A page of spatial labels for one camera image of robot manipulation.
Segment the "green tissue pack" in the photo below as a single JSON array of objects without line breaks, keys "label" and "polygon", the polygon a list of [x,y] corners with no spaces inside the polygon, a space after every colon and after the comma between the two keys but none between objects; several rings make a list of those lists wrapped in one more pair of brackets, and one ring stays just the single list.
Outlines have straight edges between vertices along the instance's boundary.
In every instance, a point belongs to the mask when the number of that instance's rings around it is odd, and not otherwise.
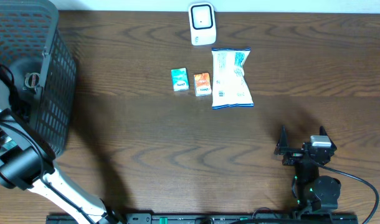
[{"label": "green tissue pack", "polygon": [[186,68],[171,70],[171,78],[174,91],[184,91],[189,89],[188,75]]}]

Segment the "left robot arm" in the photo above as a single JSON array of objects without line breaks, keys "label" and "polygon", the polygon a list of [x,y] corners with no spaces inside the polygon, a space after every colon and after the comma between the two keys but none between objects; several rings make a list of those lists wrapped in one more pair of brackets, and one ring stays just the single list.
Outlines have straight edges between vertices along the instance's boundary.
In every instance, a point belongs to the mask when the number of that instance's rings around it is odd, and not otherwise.
[{"label": "left robot arm", "polygon": [[0,64],[0,184],[50,200],[77,223],[126,223],[126,218],[77,185],[55,163],[55,152],[29,126],[32,106]]}]

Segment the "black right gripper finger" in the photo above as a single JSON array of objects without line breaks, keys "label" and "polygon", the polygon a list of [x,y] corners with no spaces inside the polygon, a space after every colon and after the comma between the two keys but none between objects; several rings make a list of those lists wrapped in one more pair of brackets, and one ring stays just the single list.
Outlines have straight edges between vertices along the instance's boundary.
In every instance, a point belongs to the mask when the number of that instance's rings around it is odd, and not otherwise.
[{"label": "black right gripper finger", "polygon": [[325,128],[323,126],[320,126],[320,141],[319,141],[320,147],[332,147],[335,148],[336,145],[333,143],[331,138],[328,136]]},{"label": "black right gripper finger", "polygon": [[288,149],[288,139],[285,126],[281,127],[280,137],[276,146],[277,149]]}]

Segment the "orange tissue pack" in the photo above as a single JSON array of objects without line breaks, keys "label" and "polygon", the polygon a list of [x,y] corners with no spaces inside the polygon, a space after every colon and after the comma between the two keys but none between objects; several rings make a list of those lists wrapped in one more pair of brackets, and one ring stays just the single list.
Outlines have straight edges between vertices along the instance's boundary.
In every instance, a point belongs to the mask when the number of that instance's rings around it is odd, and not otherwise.
[{"label": "orange tissue pack", "polygon": [[200,73],[194,75],[194,89],[196,96],[206,96],[212,93],[209,73]]}]

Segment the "white blue snack bag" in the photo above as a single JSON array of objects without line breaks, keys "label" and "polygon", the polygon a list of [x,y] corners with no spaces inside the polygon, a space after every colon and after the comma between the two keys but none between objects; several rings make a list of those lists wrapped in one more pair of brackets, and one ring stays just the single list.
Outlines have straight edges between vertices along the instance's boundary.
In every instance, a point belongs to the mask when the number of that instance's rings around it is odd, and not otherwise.
[{"label": "white blue snack bag", "polygon": [[244,63],[251,51],[212,48],[212,108],[253,107],[254,102],[245,80]]}]

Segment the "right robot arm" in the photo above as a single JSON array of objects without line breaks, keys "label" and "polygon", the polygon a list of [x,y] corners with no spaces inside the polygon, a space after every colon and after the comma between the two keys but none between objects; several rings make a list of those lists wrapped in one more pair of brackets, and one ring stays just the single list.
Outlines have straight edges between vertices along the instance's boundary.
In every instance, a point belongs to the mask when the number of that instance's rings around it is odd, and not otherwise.
[{"label": "right robot arm", "polygon": [[294,218],[314,214],[330,216],[338,208],[341,182],[319,172],[336,150],[324,127],[320,127],[319,135],[310,136],[310,140],[300,148],[289,146],[286,130],[281,128],[274,154],[283,157],[284,166],[295,168],[292,194],[298,201],[298,208],[293,212]]}]

